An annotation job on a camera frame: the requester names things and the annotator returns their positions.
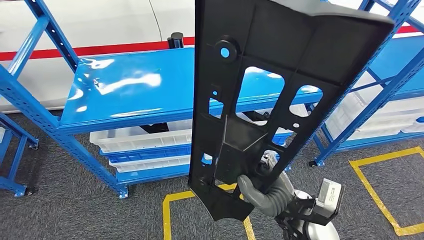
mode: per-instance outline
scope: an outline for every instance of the black plastic panel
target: black plastic panel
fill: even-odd
[[[214,220],[244,220],[253,210],[236,188],[228,193],[215,178],[237,182],[254,178],[266,191],[304,146],[329,110],[393,28],[383,16],[318,0],[196,0],[194,116],[189,186]],[[221,56],[222,48],[229,52]],[[245,69],[281,75],[285,86],[266,125],[235,114]],[[318,87],[323,97],[307,117],[289,106],[304,85]],[[223,103],[221,118],[209,115],[210,98]],[[285,148],[272,143],[282,127],[296,133]],[[280,155],[268,176],[255,172],[265,150]],[[203,164],[202,155],[213,156]]]

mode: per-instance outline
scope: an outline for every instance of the gray carpet floor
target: gray carpet floor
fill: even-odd
[[[14,198],[11,192],[0,190],[0,239],[163,239],[162,201],[167,194],[187,191],[187,177],[134,185],[130,197],[119,199],[24,116],[10,117],[40,138],[38,150],[25,150],[16,176],[17,182],[34,186],[37,192]],[[88,134],[77,138],[107,166]],[[3,176],[16,146],[17,141],[12,141],[0,170]],[[318,155],[317,147],[310,143],[288,175],[296,188],[311,194],[318,192],[324,177],[346,185],[341,211],[333,220],[342,240],[422,240],[424,233],[396,236],[349,165],[351,160],[416,146],[424,148],[424,139],[338,153],[327,159],[325,167],[309,168],[307,162]],[[424,222],[421,156],[395,158],[360,169],[401,227]],[[247,239],[241,222],[213,222],[195,197],[171,202],[170,214],[174,240]],[[272,218],[254,210],[250,221],[257,240],[283,239]]]

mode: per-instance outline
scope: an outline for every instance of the red stripe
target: red stripe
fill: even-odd
[[[406,34],[406,33],[417,33],[419,32],[415,27],[409,26],[401,26],[397,31],[397,34]]]
[[[404,33],[417,33],[419,32],[413,26],[402,26],[397,31],[398,34]],[[185,45],[194,45],[195,37],[184,37],[183,42]],[[154,42],[141,42],[141,43],[128,43],[128,44],[115,44],[115,45],[103,45],[103,46],[83,46],[75,47],[73,50],[78,56],[87,55],[101,55],[101,54],[119,54],[119,53],[132,53],[152,50],[168,49],[167,41],[154,41]],[[11,61],[16,52],[7,51],[0,52],[0,61]],[[35,50],[32,52],[29,59],[50,59],[60,58],[61,54],[57,49],[45,49]]]

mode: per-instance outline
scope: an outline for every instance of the yellow floor marking tape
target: yellow floor marking tape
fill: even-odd
[[[368,191],[369,195],[371,195],[374,202],[377,204],[380,211],[384,214],[386,219],[390,222],[390,224],[394,228],[394,232],[398,236],[405,236],[405,235],[412,235],[412,234],[418,234],[424,232],[424,222],[415,224],[412,226],[406,226],[406,227],[400,227],[398,222],[395,220],[395,218],[392,216],[392,214],[389,212],[387,207],[384,205],[382,200],[377,195],[376,191],[374,191],[371,184],[368,182],[368,180],[365,178],[364,174],[362,173],[360,166],[378,163],[390,159],[400,158],[412,154],[420,154],[424,158],[424,151],[421,147],[416,146],[413,148],[401,150],[401,151],[395,151],[391,153],[386,153],[378,156],[368,157],[360,160],[355,161],[349,161],[350,165],[352,166],[353,170],[365,186],[366,190]]]
[[[222,184],[219,185],[221,189],[228,191],[236,188],[236,184]],[[162,202],[162,211],[163,211],[163,239],[171,240],[171,208],[170,202],[177,201],[181,199],[193,198],[195,194],[192,191],[183,191],[172,194],[167,194],[165,199]],[[252,223],[249,217],[243,221],[244,228],[246,229],[247,239],[256,240],[255,234],[253,232]]]

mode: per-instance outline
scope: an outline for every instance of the robotic arm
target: robotic arm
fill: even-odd
[[[257,171],[269,174],[276,163],[275,152],[267,151]],[[286,239],[339,240],[331,219],[339,212],[343,185],[324,179],[318,197],[314,198],[304,191],[295,190],[284,171],[265,194],[258,191],[246,175],[240,175],[237,183],[247,202],[265,215],[275,217]]]

